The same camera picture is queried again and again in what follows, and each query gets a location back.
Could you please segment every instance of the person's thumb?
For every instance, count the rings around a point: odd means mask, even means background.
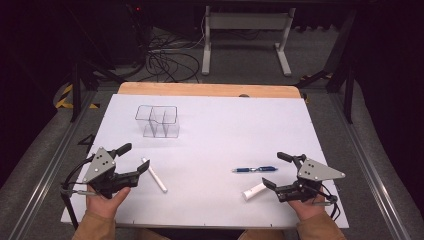
[[[300,201],[298,201],[298,200],[288,201],[287,203],[288,203],[288,204],[290,205],[290,207],[292,207],[295,211],[296,211],[297,209],[301,208],[301,207],[302,207],[302,204],[303,204],[303,203],[301,203],[301,202],[300,202]]]
[[[112,201],[117,205],[121,205],[121,203],[127,198],[128,194],[131,192],[131,188],[125,187],[121,189],[112,199]]]

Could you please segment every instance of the pen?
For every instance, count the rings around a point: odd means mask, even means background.
[[[266,167],[258,167],[258,168],[235,168],[231,171],[238,173],[238,172],[274,172],[277,170],[278,168],[276,167],[266,166]]]
[[[142,158],[141,159],[143,162],[146,162],[147,159],[146,158]],[[155,171],[153,171],[153,168],[149,166],[149,172],[150,175],[152,175],[152,177],[155,179],[156,183],[159,185],[160,189],[162,189],[162,191],[164,193],[168,192],[168,189],[166,189],[165,185],[163,185],[162,181],[159,179],[158,175],[156,175]]]

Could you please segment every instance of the human hand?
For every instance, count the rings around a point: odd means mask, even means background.
[[[87,184],[87,191],[94,192],[94,189]],[[131,189],[125,187],[121,189],[112,199],[108,199],[103,195],[87,195],[86,204],[89,212],[95,213],[104,218],[115,218],[116,211],[121,203],[127,198]]]
[[[313,203],[325,202],[322,195],[317,195],[316,198],[311,198],[305,202],[299,200],[288,201],[287,203],[296,211],[297,217],[303,221],[325,212],[325,207],[322,205],[313,205]]]

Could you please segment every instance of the dark floor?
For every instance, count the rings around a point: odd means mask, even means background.
[[[292,30],[285,51],[292,77],[283,76],[273,50],[273,43],[280,34],[264,32],[253,41],[220,34],[213,40],[210,74],[202,76],[199,73],[197,78],[200,83],[295,84],[303,75],[312,75],[323,68],[337,34],[334,29],[303,33]],[[201,64],[201,46],[183,52],[194,56]],[[196,66],[195,61],[184,56],[172,57],[192,68]],[[190,70],[180,68],[175,76],[184,78],[189,74]],[[143,69],[128,80],[137,81],[146,76]],[[339,111],[343,92],[327,94],[324,88],[327,81],[319,80],[301,91],[308,96],[307,107],[328,164],[347,175],[336,181],[350,224],[349,229],[343,229],[344,234],[354,240],[424,239],[423,219],[378,140],[360,87],[355,85],[353,125],[349,125]],[[78,142],[96,134],[108,102],[119,87],[114,82],[100,83],[97,92],[84,94],[85,99],[100,104],[100,108],[86,109],[73,124],[70,123],[72,109],[58,109],[0,190],[0,239],[71,239],[72,226],[60,222],[64,204],[59,185],[87,156],[87,146],[78,145]],[[368,161],[366,166],[375,168],[374,173],[361,164],[364,156]],[[371,180],[367,177],[370,171]],[[375,183],[381,183],[377,187],[385,189],[388,195],[379,194]],[[393,204],[392,209],[385,209],[387,201]],[[405,231],[399,233],[396,226]],[[134,239],[135,232],[119,228],[117,239]]]

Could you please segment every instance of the metal frame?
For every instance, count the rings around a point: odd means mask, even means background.
[[[283,30],[281,42],[275,43],[278,59],[284,76],[291,76],[291,70],[284,53],[284,47],[293,22],[295,8],[290,8],[288,13],[217,13],[211,12],[206,6],[205,12],[205,47],[203,51],[202,74],[208,75],[211,59],[211,29],[267,29]]]

